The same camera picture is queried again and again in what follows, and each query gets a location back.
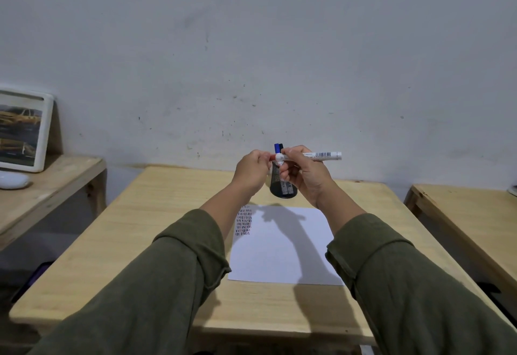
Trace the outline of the person's right hand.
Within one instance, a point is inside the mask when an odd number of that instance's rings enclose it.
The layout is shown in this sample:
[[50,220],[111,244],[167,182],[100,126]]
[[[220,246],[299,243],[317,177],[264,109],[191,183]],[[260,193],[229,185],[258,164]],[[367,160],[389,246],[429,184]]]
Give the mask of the person's right hand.
[[291,182],[314,207],[321,211],[335,204],[338,186],[322,162],[304,156],[290,156],[280,166],[280,176]]

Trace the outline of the person's left hand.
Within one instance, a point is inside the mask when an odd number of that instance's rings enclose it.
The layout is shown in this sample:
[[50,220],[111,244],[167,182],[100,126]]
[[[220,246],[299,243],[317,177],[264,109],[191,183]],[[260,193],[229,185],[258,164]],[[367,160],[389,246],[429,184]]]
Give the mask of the person's left hand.
[[254,177],[250,173],[250,153],[238,162],[230,185],[242,198],[249,201],[265,184],[267,177]]

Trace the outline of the white marker pen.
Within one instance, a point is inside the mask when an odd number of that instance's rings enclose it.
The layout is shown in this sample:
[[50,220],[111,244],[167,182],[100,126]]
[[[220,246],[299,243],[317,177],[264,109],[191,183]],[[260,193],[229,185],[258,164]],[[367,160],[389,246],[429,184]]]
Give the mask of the white marker pen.
[[[312,161],[316,161],[316,162],[342,160],[341,152],[310,152],[310,153],[303,154],[303,156]],[[276,162],[292,161],[292,159],[289,156],[286,156],[282,153],[276,154],[276,158],[277,158]]]

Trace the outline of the person's left forearm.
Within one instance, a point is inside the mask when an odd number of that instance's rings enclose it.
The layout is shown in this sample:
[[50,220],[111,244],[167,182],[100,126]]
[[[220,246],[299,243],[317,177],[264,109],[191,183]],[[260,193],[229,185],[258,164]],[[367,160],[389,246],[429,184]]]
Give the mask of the person's left forearm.
[[230,272],[222,222],[206,205],[187,212],[27,355],[180,355]]

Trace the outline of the person's right forearm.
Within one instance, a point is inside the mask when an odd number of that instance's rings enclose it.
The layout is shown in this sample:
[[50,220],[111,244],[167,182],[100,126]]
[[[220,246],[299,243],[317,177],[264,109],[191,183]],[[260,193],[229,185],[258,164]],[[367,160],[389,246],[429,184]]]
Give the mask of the person's right forearm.
[[517,355],[517,332],[334,182],[311,192],[334,231],[325,254],[384,355]]

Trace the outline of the black mesh pen holder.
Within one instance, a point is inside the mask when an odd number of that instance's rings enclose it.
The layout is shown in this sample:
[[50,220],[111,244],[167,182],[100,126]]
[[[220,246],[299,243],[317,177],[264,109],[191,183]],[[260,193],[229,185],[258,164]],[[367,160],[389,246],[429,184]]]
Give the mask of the black mesh pen holder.
[[272,195],[281,199],[291,199],[298,194],[298,189],[280,176],[280,165],[273,161],[269,190]]

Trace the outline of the white paper sheet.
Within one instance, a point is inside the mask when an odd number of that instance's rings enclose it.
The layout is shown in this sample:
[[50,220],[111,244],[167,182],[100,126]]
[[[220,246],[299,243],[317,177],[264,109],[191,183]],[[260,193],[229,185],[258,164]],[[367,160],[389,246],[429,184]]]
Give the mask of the white paper sheet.
[[228,278],[343,287],[325,257],[332,240],[325,216],[315,208],[246,205],[235,220]]

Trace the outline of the light wooden table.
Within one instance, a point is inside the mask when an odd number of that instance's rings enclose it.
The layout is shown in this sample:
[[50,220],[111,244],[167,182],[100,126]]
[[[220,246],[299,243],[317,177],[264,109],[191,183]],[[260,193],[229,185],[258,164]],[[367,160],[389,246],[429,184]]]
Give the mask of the light wooden table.
[[[146,168],[12,307],[18,324],[48,334],[83,307],[168,225],[226,186],[229,171]],[[469,275],[383,183],[337,180],[430,260],[463,283],[509,324]],[[346,288],[228,280],[199,309],[193,335],[208,339],[304,340],[323,346],[374,344],[357,302]]]
[[0,251],[83,190],[94,218],[107,207],[107,164],[103,158],[53,156],[46,169],[30,177],[32,184],[18,190],[0,189]]
[[449,233],[484,274],[517,302],[517,196],[496,189],[413,184],[404,205]]

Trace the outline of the white framed car picture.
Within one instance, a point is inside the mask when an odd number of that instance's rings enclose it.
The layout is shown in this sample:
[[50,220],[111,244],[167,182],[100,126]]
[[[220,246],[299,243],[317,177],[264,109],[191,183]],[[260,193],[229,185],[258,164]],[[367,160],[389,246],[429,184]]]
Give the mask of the white framed car picture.
[[44,170],[54,96],[0,85],[0,168]]

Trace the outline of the white oval gadget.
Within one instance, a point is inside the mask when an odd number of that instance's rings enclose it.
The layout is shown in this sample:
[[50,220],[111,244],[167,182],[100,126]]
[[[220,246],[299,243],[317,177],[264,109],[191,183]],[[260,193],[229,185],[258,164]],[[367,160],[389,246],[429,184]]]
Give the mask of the white oval gadget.
[[23,189],[30,185],[30,177],[25,174],[0,170],[0,189]]

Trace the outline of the dark purple-edged object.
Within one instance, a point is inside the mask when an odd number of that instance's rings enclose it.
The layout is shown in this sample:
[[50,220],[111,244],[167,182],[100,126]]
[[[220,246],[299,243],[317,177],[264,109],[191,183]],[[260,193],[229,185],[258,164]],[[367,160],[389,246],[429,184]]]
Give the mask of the dark purple-edged object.
[[34,283],[45,273],[49,267],[55,261],[46,261],[41,263],[35,271],[31,273],[29,278],[23,283],[23,285],[15,292],[15,294],[11,297],[10,303],[14,305],[28,290],[30,287],[34,285]]

